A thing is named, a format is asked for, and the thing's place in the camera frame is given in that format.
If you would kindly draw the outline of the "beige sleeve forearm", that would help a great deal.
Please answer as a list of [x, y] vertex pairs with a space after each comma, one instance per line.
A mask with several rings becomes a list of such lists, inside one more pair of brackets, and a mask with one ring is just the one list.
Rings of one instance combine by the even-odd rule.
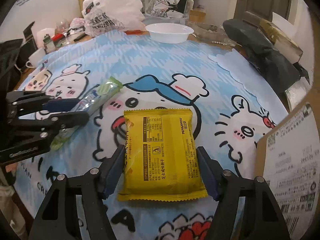
[[15, 193], [17, 163], [1, 166], [1, 202], [8, 200]]

